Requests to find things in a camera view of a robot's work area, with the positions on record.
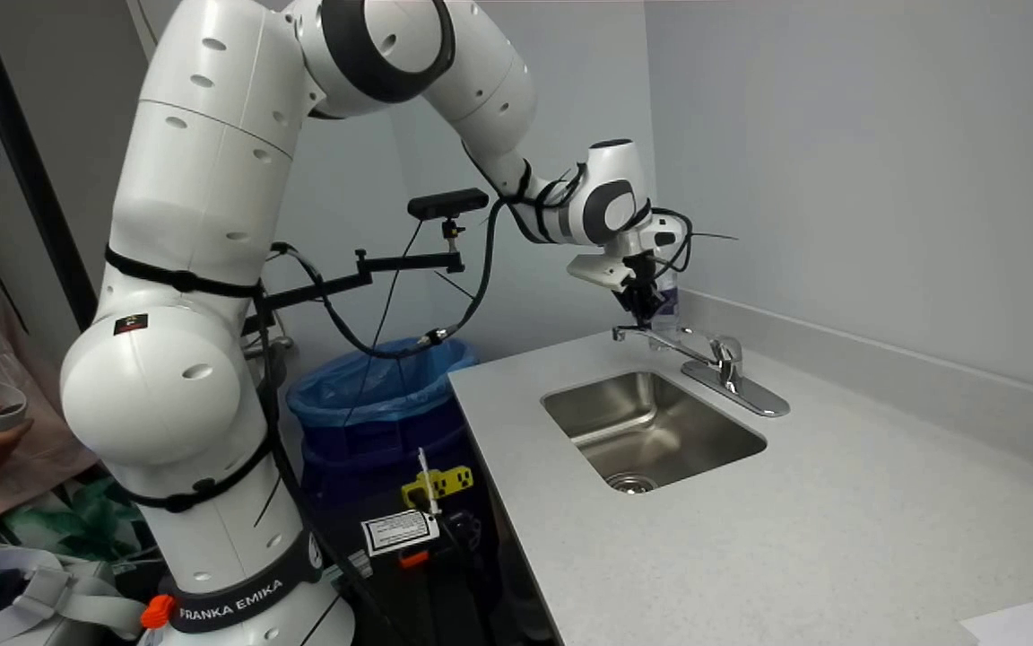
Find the trash bin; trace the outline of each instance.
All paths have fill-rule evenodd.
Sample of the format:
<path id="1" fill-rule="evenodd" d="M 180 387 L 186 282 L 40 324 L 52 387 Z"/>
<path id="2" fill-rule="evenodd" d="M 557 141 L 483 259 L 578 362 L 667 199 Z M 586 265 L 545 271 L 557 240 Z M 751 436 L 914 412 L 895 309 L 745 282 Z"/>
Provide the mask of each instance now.
<path id="1" fill-rule="evenodd" d="M 434 468 L 462 464 L 467 419 L 449 373 L 475 367 L 462 342 L 410 358 L 340 354 L 302 376 L 286 403 L 302 423 L 302 490 L 319 514 L 400 508 L 416 476 L 416 448 Z"/>

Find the sink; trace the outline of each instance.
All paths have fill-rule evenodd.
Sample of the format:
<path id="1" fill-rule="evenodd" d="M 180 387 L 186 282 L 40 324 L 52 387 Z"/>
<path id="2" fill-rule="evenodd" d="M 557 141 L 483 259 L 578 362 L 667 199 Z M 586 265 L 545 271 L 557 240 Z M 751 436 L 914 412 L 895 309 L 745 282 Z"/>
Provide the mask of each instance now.
<path id="1" fill-rule="evenodd" d="M 627 496 L 740 464 L 767 448 L 761 434 L 721 417 L 659 373 L 622 373 L 545 394 L 548 417 Z"/>

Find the faucet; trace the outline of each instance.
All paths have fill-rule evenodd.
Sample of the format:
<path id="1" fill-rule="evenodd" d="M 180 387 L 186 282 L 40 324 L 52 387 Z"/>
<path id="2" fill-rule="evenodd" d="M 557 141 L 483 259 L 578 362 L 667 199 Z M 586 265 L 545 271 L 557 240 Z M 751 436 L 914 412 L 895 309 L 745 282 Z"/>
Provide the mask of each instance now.
<path id="1" fill-rule="evenodd" d="M 761 387 L 758 380 L 751 380 L 744 373 L 744 345 L 740 336 L 709 336 L 706 351 L 701 351 L 695 345 L 688 345 L 684 336 L 703 336 L 684 324 L 667 324 L 667 326 L 612 326 L 612 342 L 624 342 L 627 334 L 642 334 L 649 336 L 652 349 L 672 349 L 678 354 L 684 354 L 688 362 L 683 367 L 683 373 L 695 385 L 706 385 L 709 392 L 740 403 L 744 409 L 758 412 L 758 417 L 781 417 L 788 412 L 788 403 L 779 399 L 775 392 Z"/>

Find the white countertop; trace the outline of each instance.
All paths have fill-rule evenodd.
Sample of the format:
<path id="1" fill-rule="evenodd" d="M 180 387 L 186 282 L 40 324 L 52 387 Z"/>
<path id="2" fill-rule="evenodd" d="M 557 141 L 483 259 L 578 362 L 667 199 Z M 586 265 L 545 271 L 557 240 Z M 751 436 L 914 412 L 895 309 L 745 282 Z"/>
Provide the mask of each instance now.
<path id="1" fill-rule="evenodd" d="M 610 334 L 453 376 L 568 646 L 958 646 L 1033 601 L 1033 464 L 745 351 L 761 419 Z M 658 369 L 767 436 L 649 496 L 612 490 L 542 399 Z"/>

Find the drain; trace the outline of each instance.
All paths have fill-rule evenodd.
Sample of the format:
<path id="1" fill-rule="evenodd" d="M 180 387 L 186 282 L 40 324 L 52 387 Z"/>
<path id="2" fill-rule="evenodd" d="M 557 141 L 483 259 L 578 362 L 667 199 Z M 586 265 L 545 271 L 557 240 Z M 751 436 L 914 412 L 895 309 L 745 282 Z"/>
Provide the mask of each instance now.
<path id="1" fill-rule="evenodd" d="M 612 489 L 622 489 L 624 496 L 647 496 L 658 489 L 658 482 L 627 473 L 627 476 L 616 476 Z"/>

